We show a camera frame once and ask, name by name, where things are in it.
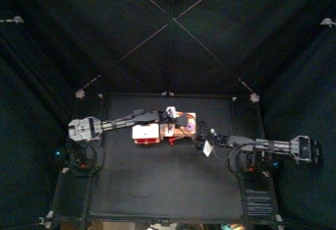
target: cable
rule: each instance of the cable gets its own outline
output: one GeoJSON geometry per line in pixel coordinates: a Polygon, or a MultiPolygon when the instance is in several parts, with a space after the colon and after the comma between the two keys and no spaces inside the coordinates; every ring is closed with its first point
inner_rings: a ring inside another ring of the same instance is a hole
{"type": "Polygon", "coordinates": [[[185,138],[188,138],[188,139],[190,139],[192,137],[189,137],[186,134],[185,134],[185,132],[184,132],[184,130],[181,129],[181,128],[178,128],[178,130],[181,131],[181,133],[184,134],[184,136],[185,136],[185,138]]]}
{"type": "Polygon", "coordinates": [[[226,157],[220,157],[217,156],[216,152],[214,152],[214,146],[212,147],[212,151],[213,151],[213,156],[220,159],[220,160],[224,160],[226,157]]]}

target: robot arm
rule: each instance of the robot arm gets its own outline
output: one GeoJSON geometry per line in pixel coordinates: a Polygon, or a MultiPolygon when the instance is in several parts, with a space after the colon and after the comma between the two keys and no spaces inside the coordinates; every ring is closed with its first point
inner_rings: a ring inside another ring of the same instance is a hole
{"type": "Polygon", "coordinates": [[[76,142],[89,142],[97,140],[105,131],[133,127],[134,137],[141,137],[141,134],[152,134],[153,132],[158,139],[158,130],[162,131],[162,137],[173,137],[174,128],[188,127],[189,120],[193,120],[194,124],[194,118],[189,119],[188,114],[176,112],[174,107],[168,107],[165,111],[137,109],[124,118],[112,121],[100,121],[94,117],[72,120],[68,124],[68,136],[76,142]]]}
{"type": "Polygon", "coordinates": [[[250,157],[252,164],[257,162],[256,152],[268,152],[273,154],[284,154],[293,158],[296,163],[320,162],[320,144],[308,136],[297,136],[289,142],[250,140],[236,136],[213,135],[213,144],[229,148],[240,148],[241,152],[250,157]]]}

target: small object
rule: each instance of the small object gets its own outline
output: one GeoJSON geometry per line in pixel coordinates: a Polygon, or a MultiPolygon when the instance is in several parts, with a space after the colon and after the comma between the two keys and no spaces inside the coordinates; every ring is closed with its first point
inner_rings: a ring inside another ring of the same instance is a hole
{"type": "Polygon", "coordinates": [[[324,19],[320,23],[322,26],[329,26],[332,28],[332,25],[336,26],[336,23],[332,22],[329,18],[324,19]]]}
{"type": "Polygon", "coordinates": [[[174,141],[177,140],[177,138],[169,138],[168,141],[169,141],[169,145],[173,146],[173,143],[174,141]]]}
{"type": "Polygon", "coordinates": [[[24,23],[24,19],[20,16],[16,16],[13,19],[14,24],[24,23]]]}
{"type": "Polygon", "coordinates": [[[85,91],[82,89],[78,89],[77,91],[74,91],[74,96],[78,99],[84,98],[85,97],[85,91]]]}
{"type": "Polygon", "coordinates": [[[196,126],[194,126],[194,123],[188,123],[186,127],[185,127],[185,130],[188,132],[192,132],[194,130],[196,126]]]}
{"type": "Polygon", "coordinates": [[[132,127],[132,138],[136,144],[160,142],[158,124],[136,125],[132,127]]]}
{"type": "Polygon", "coordinates": [[[260,96],[253,92],[249,96],[249,99],[252,102],[258,102],[260,100],[260,96]]]}
{"type": "Polygon", "coordinates": [[[206,157],[209,157],[210,152],[212,152],[212,145],[210,145],[209,141],[205,141],[204,154],[206,157]]]}

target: black backdrop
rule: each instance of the black backdrop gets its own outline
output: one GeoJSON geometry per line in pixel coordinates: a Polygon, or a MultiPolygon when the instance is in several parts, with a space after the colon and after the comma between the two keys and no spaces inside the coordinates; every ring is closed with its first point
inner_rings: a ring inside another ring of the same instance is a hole
{"type": "Polygon", "coordinates": [[[161,9],[149,0],[1,0],[0,19],[25,20],[0,25],[1,225],[46,213],[73,91],[104,73],[88,90],[249,94],[241,78],[261,94],[268,136],[324,143],[325,167],[309,176],[289,166],[277,187],[288,217],[332,227],[334,29],[318,23],[336,17],[336,0],[204,0],[181,26],[173,18],[198,0],[152,1],[161,9]]]}

